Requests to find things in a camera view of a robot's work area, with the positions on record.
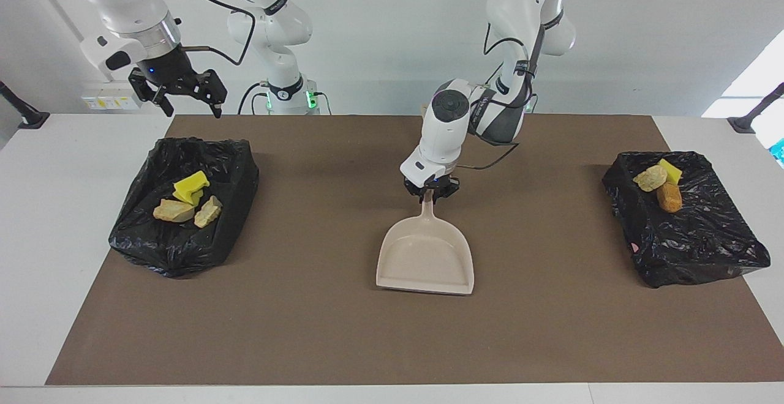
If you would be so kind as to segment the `beige bread chunk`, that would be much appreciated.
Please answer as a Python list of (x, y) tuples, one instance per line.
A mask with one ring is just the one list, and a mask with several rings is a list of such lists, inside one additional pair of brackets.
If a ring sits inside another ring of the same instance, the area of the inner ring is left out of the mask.
[(171, 223), (183, 223), (194, 218), (194, 206), (179, 200), (160, 200), (153, 217)]

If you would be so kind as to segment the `beige plastic dustpan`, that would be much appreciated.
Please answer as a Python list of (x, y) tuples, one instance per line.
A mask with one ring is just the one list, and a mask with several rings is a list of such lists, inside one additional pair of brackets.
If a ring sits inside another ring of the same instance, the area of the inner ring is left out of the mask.
[(376, 264), (377, 287), (419, 293), (470, 296), (473, 259), (462, 231), (434, 214), (433, 203), (386, 232)]

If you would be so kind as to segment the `yellow sponge piece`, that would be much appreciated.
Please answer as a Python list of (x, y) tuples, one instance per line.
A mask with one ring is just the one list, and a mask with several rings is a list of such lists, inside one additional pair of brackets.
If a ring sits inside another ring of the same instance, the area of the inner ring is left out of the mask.
[(196, 173), (193, 173), (192, 175), (188, 176), (187, 178), (182, 178), (182, 180), (177, 181), (173, 184), (173, 188), (174, 188), (173, 197), (174, 197), (174, 192), (179, 192), (188, 195), (190, 193), (203, 190), (205, 187), (208, 186), (210, 186), (210, 182), (208, 181), (207, 175), (203, 171), (199, 170)]
[(682, 176), (682, 170), (675, 167), (672, 163), (670, 163), (666, 159), (660, 159), (658, 161), (658, 166), (662, 167), (665, 170), (666, 182), (678, 186)]

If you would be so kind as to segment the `white wall socket box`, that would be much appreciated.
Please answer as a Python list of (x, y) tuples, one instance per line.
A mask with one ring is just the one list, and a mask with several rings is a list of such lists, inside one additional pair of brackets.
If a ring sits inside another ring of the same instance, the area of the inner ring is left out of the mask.
[(143, 103), (126, 81), (84, 84), (81, 99), (90, 110), (105, 112), (140, 111)]

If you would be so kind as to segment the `open black bag-lined bin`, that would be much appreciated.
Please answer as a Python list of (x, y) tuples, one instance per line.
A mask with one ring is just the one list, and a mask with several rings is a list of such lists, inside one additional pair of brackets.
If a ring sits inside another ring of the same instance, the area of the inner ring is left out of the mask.
[[(173, 194), (174, 183), (204, 172), (204, 199), (223, 204), (204, 228), (193, 221), (155, 219), (154, 207)], [(204, 141), (165, 137), (155, 142), (130, 184), (107, 242), (126, 261), (168, 278), (224, 264), (246, 223), (257, 194), (258, 167), (246, 140)]]

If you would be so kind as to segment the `brown table mat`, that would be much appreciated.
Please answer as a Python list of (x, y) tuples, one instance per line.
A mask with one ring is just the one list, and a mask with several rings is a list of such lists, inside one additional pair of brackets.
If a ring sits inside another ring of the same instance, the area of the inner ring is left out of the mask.
[(639, 280), (601, 183), (664, 151), (650, 117), (533, 114), (522, 145), (463, 171), (437, 214), (465, 234), (470, 296), (382, 290), (389, 226), (419, 211), (405, 116), (177, 116), (173, 137), (246, 139), (257, 197), (226, 264), (166, 279), (107, 255), (48, 385), (784, 381), (784, 346), (736, 278)]

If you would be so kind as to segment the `brown bread roll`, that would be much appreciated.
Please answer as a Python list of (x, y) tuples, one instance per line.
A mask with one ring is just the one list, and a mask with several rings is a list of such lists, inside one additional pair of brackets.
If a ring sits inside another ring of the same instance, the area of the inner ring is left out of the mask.
[(656, 197), (659, 207), (664, 212), (673, 214), (678, 212), (683, 207), (682, 195), (677, 184), (672, 182), (665, 182), (663, 185), (656, 189)]

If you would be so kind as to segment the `black clamp stand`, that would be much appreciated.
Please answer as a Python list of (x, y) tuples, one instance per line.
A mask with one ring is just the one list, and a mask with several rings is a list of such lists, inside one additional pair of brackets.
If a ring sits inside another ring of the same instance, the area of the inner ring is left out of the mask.
[(5, 83), (3, 83), (3, 81), (0, 81), (0, 96), (2, 96), (20, 115), (21, 122), (18, 124), (20, 130), (37, 130), (41, 128), (51, 116), (50, 112), (39, 111), (34, 108), (34, 106), (30, 105), (30, 103), (19, 98)]
[(762, 113), (776, 100), (784, 96), (784, 81), (773, 89), (768, 95), (764, 96), (750, 111), (744, 116), (728, 117), (726, 120), (736, 133), (741, 134), (755, 134), (756, 131), (752, 128), (752, 122), (756, 117), (761, 116)]

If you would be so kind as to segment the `black bag-covered bin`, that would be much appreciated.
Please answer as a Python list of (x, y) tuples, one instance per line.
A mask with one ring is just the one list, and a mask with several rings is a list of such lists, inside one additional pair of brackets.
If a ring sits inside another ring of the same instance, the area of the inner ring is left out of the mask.
[[(665, 212), (633, 178), (659, 160), (682, 172), (683, 206)], [(698, 285), (770, 267), (772, 259), (714, 171), (695, 151), (624, 151), (602, 183), (631, 260), (649, 287)]]

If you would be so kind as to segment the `striped orange croissant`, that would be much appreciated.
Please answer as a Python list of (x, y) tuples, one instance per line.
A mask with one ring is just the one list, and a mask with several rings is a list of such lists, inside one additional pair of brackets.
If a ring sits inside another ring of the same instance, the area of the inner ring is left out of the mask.
[(666, 169), (662, 166), (654, 165), (636, 175), (635, 178), (633, 178), (633, 182), (635, 182), (636, 186), (638, 186), (641, 191), (653, 192), (666, 184), (667, 179), (668, 173)]
[(222, 211), (223, 203), (215, 195), (211, 195), (202, 208), (194, 214), (194, 225), (199, 229), (206, 228), (218, 218)]

